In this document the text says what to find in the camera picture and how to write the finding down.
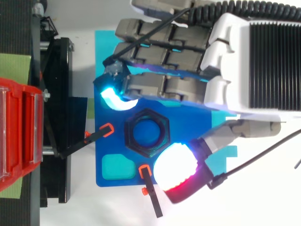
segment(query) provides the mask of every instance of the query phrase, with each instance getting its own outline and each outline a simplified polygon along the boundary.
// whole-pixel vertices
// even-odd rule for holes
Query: black cable
[[[223,175],[223,177],[228,177],[231,176],[232,174],[242,170],[243,168],[251,165],[253,162],[257,161],[258,159],[260,159],[261,157],[265,156],[266,154],[268,154],[269,152],[273,151],[275,148],[279,147],[280,145],[284,144],[285,142],[287,142],[288,140],[294,138],[295,136],[301,134],[301,129],[288,135],[287,137],[283,138],[282,140],[278,141],[277,143],[275,143],[273,146],[269,147],[268,149],[266,149],[265,151],[261,152],[259,155],[255,156],[254,158],[251,158],[249,161],[246,161],[244,164],[236,167],[235,169],[225,173]]]
[[[123,49],[119,53],[113,54],[110,57],[106,58],[103,61],[103,65],[106,67],[108,65],[113,64],[115,62],[115,60],[118,59],[119,57],[121,57],[123,54],[127,53],[128,51],[130,51],[132,48],[136,47],[137,45],[140,45],[143,41],[150,38],[155,33],[161,31],[163,28],[165,28],[166,26],[171,24],[174,20],[176,20],[177,18],[180,18],[185,13],[189,12],[189,10],[190,10],[190,8],[183,9],[180,12],[178,12],[177,14],[175,14],[174,16],[170,17],[168,20],[162,22],[158,27],[154,28],[153,30],[148,32],[146,35],[142,36],[140,39],[138,39],[135,42],[131,43],[128,47],[126,47],[125,49]]]
[[[266,18],[301,22],[301,8],[265,1],[227,1],[191,8],[188,25],[214,23],[221,15],[231,13],[239,17]]]

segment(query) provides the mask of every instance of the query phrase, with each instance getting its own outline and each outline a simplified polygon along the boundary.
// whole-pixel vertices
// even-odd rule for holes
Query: robot finger
[[[129,45],[127,42],[119,43],[114,54]],[[211,78],[207,78],[200,69],[202,58],[203,53],[189,49],[179,51],[155,45],[140,45],[122,55],[119,60],[130,66],[147,68],[154,72],[209,80]]]
[[[147,23],[139,19],[123,19],[120,21],[115,35],[126,42],[137,41],[158,25],[161,21]],[[201,26],[180,27],[175,24],[163,28],[144,44],[156,45],[176,50],[190,49],[196,52],[205,52],[210,30]]]

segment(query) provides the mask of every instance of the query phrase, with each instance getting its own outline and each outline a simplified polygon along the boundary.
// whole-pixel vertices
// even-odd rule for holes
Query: robotic hand
[[[214,188],[230,175],[212,175],[204,162],[210,154],[237,137],[277,135],[281,121],[301,117],[301,8],[232,0],[132,0],[131,4],[163,22],[120,21],[116,35],[125,42],[104,61],[105,73],[94,81],[107,103],[111,101],[108,105],[118,110],[107,98],[108,92],[114,92],[115,101],[124,104],[121,110],[134,107],[143,97],[228,111],[243,119],[213,128],[188,145],[172,145],[158,157],[154,176],[172,202],[206,184]],[[157,73],[132,75],[127,65]],[[182,154],[192,158],[187,173],[178,172],[176,161],[166,167],[164,156],[182,159]],[[178,182],[172,181],[175,172],[182,175]]]

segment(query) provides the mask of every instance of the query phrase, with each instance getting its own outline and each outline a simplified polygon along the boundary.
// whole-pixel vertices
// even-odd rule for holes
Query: green tape
[[[31,56],[0,53],[0,78],[11,79],[20,84],[28,83]],[[0,192],[0,198],[20,199],[22,178]]]
[[[19,199],[21,196],[22,179],[19,178],[13,185],[0,192],[0,198]]]
[[[0,54],[0,77],[28,83],[31,56]]]
[[[87,119],[94,119],[95,118],[94,108],[95,108],[94,98],[88,98]]]

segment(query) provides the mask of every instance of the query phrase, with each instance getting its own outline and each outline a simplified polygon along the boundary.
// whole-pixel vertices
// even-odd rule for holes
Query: white surface
[[[122,18],[143,16],[127,0],[48,1],[48,14],[60,35],[75,43],[73,94],[93,97],[94,30],[113,30]],[[301,6],[298,0],[278,2]],[[228,159],[229,169],[299,128],[301,121],[286,123],[277,137],[237,140],[238,158]],[[41,226],[300,225],[301,168],[293,169],[301,158],[300,140],[301,136],[291,140],[215,190],[205,187],[177,205],[155,186],[164,214],[160,219],[155,217],[150,198],[142,195],[142,186],[96,185],[95,146],[90,145],[72,156],[71,199],[67,204],[48,200],[48,208],[41,209]]]

